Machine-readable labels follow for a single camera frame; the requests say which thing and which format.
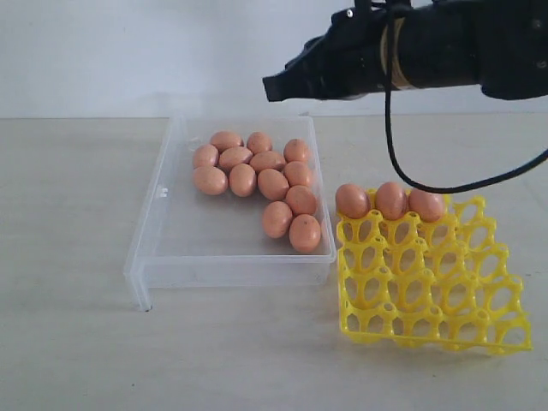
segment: white wall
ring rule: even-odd
[[[0,0],[0,117],[165,116],[204,96],[258,110],[379,113],[350,103],[267,104],[261,78],[324,33],[351,0]],[[416,4],[428,3],[428,0]],[[441,99],[449,103],[441,104]],[[395,112],[546,110],[479,90],[406,92]]]

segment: plastic egg tray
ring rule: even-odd
[[[375,190],[368,194],[374,204]],[[397,221],[374,209],[362,219],[339,214],[342,332],[355,343],[389,339],[406,348],[532,349],[523,282],[507,271],[509,249],[495,241],[497,222],[485,216],[485,199],[445,202],[436,223],[413,212]]]

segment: egg tray cell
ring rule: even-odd
[[[368,194],[374,206],[375,190]],[[389,339],[406,348],[532,349],[523,282],[507,271],[509,249],[495,242],[497,222],[484,215],[485,199],[444,198],[447,212],[436,223],[413,212],[397,221],[375,209],[361,219],[339,214],[342,332],[355,343]]]

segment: brown egg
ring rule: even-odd
[[[281,171],[285,167],[285,158],[279,152],[260,152],[253,156],[249,165],[258,173],[266,169]]]
[[[434,223],[445,214],[444,197],[414,188],[409,193],[409,210],[419,214],[422,221]]]
[[[285,199],[285,194],[289,191],[288,180],[277,170],[262,170],[257,177],[259,191],[271,201],[281,201]]]
[[[311,253],[322,238],[318,220],[307,214],[295,217],[289,226],[289,242],[299,253]]]
[[[369,196],[356,184],[343,184],[335,194],[337,210],[348,218],[362,218],[371,210]]]
[[[285,195],[285,202],[296,216],[313,215],[318,210],[318,200],[312,190],[306,186],[293,186]]]
[[[263,212],[263,230],[270,238],[281,238],[288,232],[293,213],[282,201],[270,203]]]
[[[307,163],[310,159],[310,149],[304,140],[292,139],[283,148],[283,156],[288,163],[292,161]]]
[[[219,157],[219,168],[227,173],[238,164],[247,164],[253,157],[253,153],[246,147],[231,147],[221,153]]]
[[[257,174],[249,164],[238,164],[229,175],[232,193],[238,197],[249,197],[257,187]]]
[[[195,169],[193,181],[199,191],[208,195],[222,194],[229,187],[229,179],[223,171],[210,165]]]
[[[243,146],[243,140],[239,134],[232,131],[218,131],[210,140],[210,143],[214,145],[219,152],[223,152],[232,147]]]
[[[285,178],[288,179],[290,186],[306,186],[313,185],[313,174],[306,163],[300,161],[292,161],[283,169]]]
[[[253,154],[269,152],[272,150],[272,139],[267,133],[256,131],[249,135],[249,138],[247,139],[247,148],[251,150]]]
[[[397,182],[386,182],[375,194],[375,208],[385,219],[397,220],[408,211],[408,196]]]
[[[219,150],[211,145],[204,144],[203,146],[198,147],[194,152],[192,163],[193,167],[197,169],[198,167],[204,167],[205,165],[217,165],[219,160]]]

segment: egg tray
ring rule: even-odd
[[[374,206],[375,190],[368,194]],[[485,199],[444,199],[446,213],[436,223],[413,212],[397,221],[374,209],[361,219],[338,214],[342,332],[355,343],[388,339],[405,348],[435,344],[489,354],[533,349],[521,309],[523,282],[507,271],[509,249],[495,242],[497,222],[484,215]],[[474,216],[464,221],[474,207]]]

